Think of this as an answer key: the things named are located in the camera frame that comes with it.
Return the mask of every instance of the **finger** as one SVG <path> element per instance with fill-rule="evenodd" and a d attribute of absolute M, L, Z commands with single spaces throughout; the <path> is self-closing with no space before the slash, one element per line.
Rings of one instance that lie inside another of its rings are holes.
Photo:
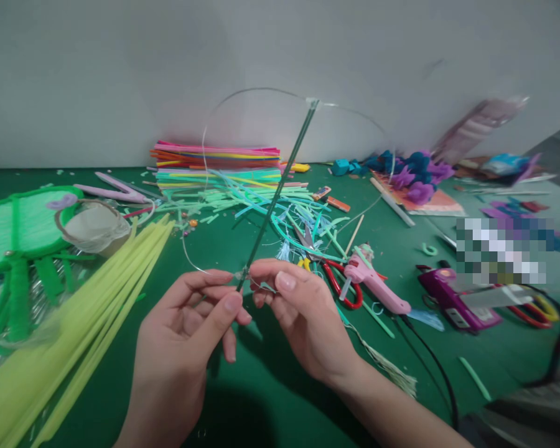
<path fill-rule="evenodd" d="M 223 285 L 231 280 L 231 273 L 217 269 L 209 269 L 204 273 L 200 271 L 185 273 L 166 291 L 164 297 L 156 304 L 156 307 L 181 307 L 192 298 L 194 292 L 200 291 L 207 286 Z"/>
<path fill-rule="evenodd" d="M 274 312 L 274 316 L 280 324 L 280 328 L 286 333 L 294 325 L 294 321 L 299 316 L 299 312 L 283 297 L 276 296 L 272 301 L 270 308 Z"/>
<path fill-rule="evenodd" d="M 260 289 L 253 293 L 253 302 L 255 303 L 255 307 L 262 308 L 265 303 L 270 303 L 273 297 L 274 293 L 272 291 Z"/>
<path fill-rule="evenodd" d="M 226 361 L 229 364 L 234 364 L 236 362 L 236 335 L 232 327 L 228 328 L 222 336 L 222 348 Z"/>
<path fill-rule="evenodd" d="M 209 358 L 213 349 L 238 315 L 242 305 L 243 296 L 241 294 L 236 291 L 227 294 L 213 308 L 203 324 L 193 334 L 190 342 L 198 347 L 200 353 Z"/>
<path fill-rule="evenodd" d="M 279 295 L 306 319 L 315 317 L 316 310 L 322 306 L 324 308 L 334 306 L 328 286 L 314 274 L 299 277 L 292 272 L 280 271 L 274 283 Z"/>
<path fill-rule="evenodd" d="M 212 297 L 206 297 L 199 304 L 197 304 L 193 309 L 197 311 L 201 316 L 207 317 L 209 313 L 211 313 L 213 308 L 216 306 L 217 302 L 218 299 Z M 249 325 L 253 320 L 253 318 L 245 308 L 241 308 L 238 314 L 236 315 L 235 320 L 239 325 Z"/>
<path fill-rule="evenodd" d="M 201 326 L 204 321 L 204 318 L 195 310 L 191 308 L 183 308 L 182 309 L 183 315 L 183 324 L 182 324 L 182 331 L 187 334 L 189 337 L 193 336 L 197 329 Z"/>
<path fill-rule="evenodd" d="M 264 281 L 277 290 L 278 288 L 276 287 L 275 282 L 276 276 L 280 271 L 289 273 L 303 281 L 310 277 L 317 277 L 314 273 L 300 268 L 296 264 L 288 263 L 287 261 L 275 258 L 255 261 L 249 269 L 249 274 L 258 284 L 261 284 L 261 282 Z"/>

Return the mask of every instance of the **fingernail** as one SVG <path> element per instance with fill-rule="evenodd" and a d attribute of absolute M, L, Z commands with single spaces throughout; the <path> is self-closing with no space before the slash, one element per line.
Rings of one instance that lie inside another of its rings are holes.
<path fill-rule="evenodd" d="M 276 276 L 276 284 L 279 288 L 284 289 L 285 291 L 292 291 L 294 287 L 297 286 L 297 281 L 290 274 L 280 271 Z"/>
<path fill-rule="evenodd" d="M 235 312 L 243 305 L 243 297 L 238 292 L 231 292 L 224 306 L 228 311 Z"/>

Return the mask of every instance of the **black cable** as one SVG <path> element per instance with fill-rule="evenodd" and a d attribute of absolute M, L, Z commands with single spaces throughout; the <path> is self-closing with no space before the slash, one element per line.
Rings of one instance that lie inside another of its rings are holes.
<path fill-rule="evenodd" d="M 434 351 L 427 345 L 427 343 L 423 340 L 423 338 L 419 335 L 419 333 L 417 333 L 417 330 L 415 330 L 415 328 L 413 327 L 413 323 L 409 320 L 408 316 L 406 316 L 404 314 L 401 314 L 400 317 L 402 318 L 405 325 L 407 327 L 409 327 L 413 333 L 415 333 L 415 336 L 417 336 L 417 338 L 425 346 L 425 348 L 427 349 L 427 351 L 429 352 L 431 357 L 436 362 L 436 365 L 437 365 L 438 369 L 440 369 L 440 372 L 442 373 L 442 376 L 444 377 L 444 382 L 446 383 L 446 388 L 448 389 L 448 395 L 450 397 L 450 406 L 452 408 L 452 427 L 454 428 L 455 431 L 458 432 L 458 430 L 459 430 L 459 405 L 457 404 L 456 396 L 454 395 L 454 389 L 452 388 L 452 383 L 450 382 L 450 378 L 448 378 L 448 375 L 446 375 L 446 371 L 444 370 L 444 367 L 442 367 L 442 364 L 440 363 L 440 361 L 437 359 L 437 356 L 434 353 Z"/>
<path fill-rule="evenodd" d="M 556 308 L 556 311 L 558 311 L 558 314 L 560 316 L 560 304 L 554 299 L 552 299 L 552 297 L 547 292 L 545 292 L 544 290 L 538 287 L 532 286 L 530 284 L 522 284 L 522 285 L 540 293 L 542 296 L 547 298 L 547 300 L 552 302 L 552 305 L 554 306 L 554 308 Z M 525 387 L 534 388 L 534 387 L 540 387 L 540 386 L 545 386 L 547 384 L 550 384 L 552 381 L 556 379 L 556 373 L 558 372 L 559 364 L 560 364 L 560 334 L 556 339 L 556 344 L 554 345 L 554 350 L 552 351 L 552 357 L 549 361 L 549 366 L 548 366 L 548 370 L 546 371 L 546 374 L 540 380 L 532 381 L 531 383 L 525 384 Z"/>

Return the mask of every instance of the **pink scissors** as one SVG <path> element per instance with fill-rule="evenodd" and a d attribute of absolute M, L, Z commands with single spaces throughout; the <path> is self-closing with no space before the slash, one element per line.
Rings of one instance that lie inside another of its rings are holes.
<path fill-rule="evenodd" d="M 79 185 L 79 184 L 75 184 L 73 186 L 94 196 L 104 196 L 104 197 L 109 197 L 112 199 L 122 200 L 127 202 L 137 202 L 137 203 L 148 202 L 147 198 L 143 196 L 141 193 L 133 190 L 127 185 L 124 185 L 122 182 L 118 182 L 118 180 L 113 179 L 111 176 L 108 176 L 108 174 L 104 174 L 96 171 L 95 175 L 98 176 L 101 180 L 103 180 L 107 184 L 116 187 L 120 191 L 106 190 L 106 189 L 89 187 L 87 185 Z"/>

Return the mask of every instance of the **wrist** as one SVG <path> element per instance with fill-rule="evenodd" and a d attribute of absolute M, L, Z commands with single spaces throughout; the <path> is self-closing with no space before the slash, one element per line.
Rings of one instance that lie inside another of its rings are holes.
<path fill-rule="evenodd" d="M 389 390 L 392 383 L 363 358 L 350 365 L 347 375 L 334 379 L 328 387 L 342 397 L 368 396 L 372 391 Z"/>

